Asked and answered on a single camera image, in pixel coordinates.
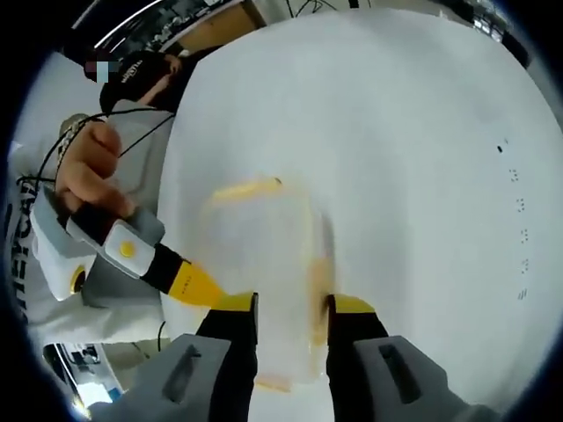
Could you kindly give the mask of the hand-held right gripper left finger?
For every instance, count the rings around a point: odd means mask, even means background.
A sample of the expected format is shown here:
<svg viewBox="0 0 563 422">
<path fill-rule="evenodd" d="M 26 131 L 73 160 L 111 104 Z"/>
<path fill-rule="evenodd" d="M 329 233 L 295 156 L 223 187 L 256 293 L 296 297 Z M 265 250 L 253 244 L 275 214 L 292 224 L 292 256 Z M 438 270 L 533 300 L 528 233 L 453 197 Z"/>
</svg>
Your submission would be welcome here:
<svg viewBox="0 0 563 422">
<path fill-rule="evenodd" d="M 258 295 L 226 295 L 151 359 L 131 389 L 133 421 L 246 421 L 257 374 Z"/>
</svg>

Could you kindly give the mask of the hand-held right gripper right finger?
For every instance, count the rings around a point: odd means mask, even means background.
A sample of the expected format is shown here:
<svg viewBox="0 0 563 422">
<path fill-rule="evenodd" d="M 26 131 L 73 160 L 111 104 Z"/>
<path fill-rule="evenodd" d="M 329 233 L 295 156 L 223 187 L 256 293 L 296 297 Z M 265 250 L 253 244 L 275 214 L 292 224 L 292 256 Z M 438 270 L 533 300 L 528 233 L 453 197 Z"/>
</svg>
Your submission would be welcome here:
<svg viewBox="0 0 563 422">
<path fill-rule="evenodd" d="M 445 371 L 391 336 L 365 301 L 328 295 L 326 373 L 336 421 L 448 421 Z"/>
</svg>

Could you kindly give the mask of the person's left hand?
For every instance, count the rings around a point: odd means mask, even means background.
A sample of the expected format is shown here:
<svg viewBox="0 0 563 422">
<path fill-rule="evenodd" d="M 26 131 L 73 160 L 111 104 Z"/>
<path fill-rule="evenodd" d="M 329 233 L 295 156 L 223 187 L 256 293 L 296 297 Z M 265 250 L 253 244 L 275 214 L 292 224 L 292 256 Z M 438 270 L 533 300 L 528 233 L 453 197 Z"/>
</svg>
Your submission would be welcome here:
<svg viewBox="0 0 563 422">
<path fill-rule="evenodd" d="M 104 121 L 89 121 L 77 133 L 65 150 L 55 178 L 56 196 L 70 213 L 84 203 L 123 219 L 134 213 L 134 202 L 110 182 L 120 153 L 120 137 Z"/>
</svg>

